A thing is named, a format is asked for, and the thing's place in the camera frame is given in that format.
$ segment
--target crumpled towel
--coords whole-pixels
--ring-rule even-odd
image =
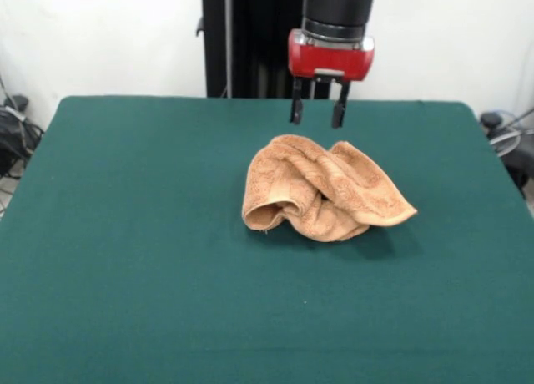
[[[249,166],[243,220],[252,230],[287,219],[302,235],[330,242],[370,225],[397,225],[415,213],[385,172],[348,142],[327,151],[310,139],[282,135]]]

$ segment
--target towel fold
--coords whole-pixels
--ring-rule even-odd
[[[296,135],[274,138],[253,158],[243,220],[270,230],[287,219],[302,235],[330,242],[397,225],[417,212],[384,171],[348,142],[325,150]]]

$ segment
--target black metal frame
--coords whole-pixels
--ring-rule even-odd
[[[288,70],[287,37],[301,23],[302,0],[233,0],[232,97],[291,98],[293,78]],[[224,97],[226,28],[224,0],[203,0],[206,92]],[[328,83],[315,85],[315,98],[327,99]],[[302,97],[310,96],[304,81]]]

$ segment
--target green table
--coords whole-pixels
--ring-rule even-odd
[[[3,383],[534,382],[534,224],[462,104],[69,98],[0,223]],[[347,139],[420,211],[247,230],[277,134]]]

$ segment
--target cable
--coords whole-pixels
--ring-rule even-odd
[[[507,111],[507,110],[501,110],[501,109],[497,109],[497,110],[492,110],[492,113],[497,113],[497,114],[500,114],[501,116],[508,116],[511,118],[511,121],[514,123],[514,124],[517,124],[519,123],[519,128],[522,129],[523,128],[523,125],[521,124],[520,121],[518,121],[518,117],[510,112],[510,111]]]
[[[0,88],[2,88],[4,96],[6,98],[8,98],[8,100],[11,102],[11,105],[13,106],[13,108],[15,110],[19,111],[18,110],[18,105],[15,103],[15,101],[11,97],[11,94],[9,94],[9,92],[6,90],[6,85],[3,84],[3,79],[2,79],[2,75],[1,74],[0,74]]]
[[[511,121],[510,123],[505,124],[502,127],[500,127],[497,133],[504,132],[506,128],[511,127],[513,124],[517,124],[518,122],[522,121],[523,119],[525,119],[532,113],[534,113],[534,107],[531,109],[528,109],[525,113],[521,114],[519,117],[517,117],[515,120]]]
[[[528,129],[526,131],[512,131],[512,132],[509,132],[507,134],[498,136],[498,137],[493,138],[492,140],[490,140],[490,145],[494,146],[496,144],[499,144],[502,141],[505,141],[505,140],[508,140],[508,139],[512,139],[512,138],[516,138],[514,143],[511,144],[510,146],[508,146],[506,149],[497,151],[497,156],[498,157],[503,157],[503,156],[506,156],[507,154],[509,154],[510,152],[513,152],[517,148],[517,146],[519,146],[519,143],[521,142],[521,136],[526,136],[526,135],[534,135],[534,129]]]

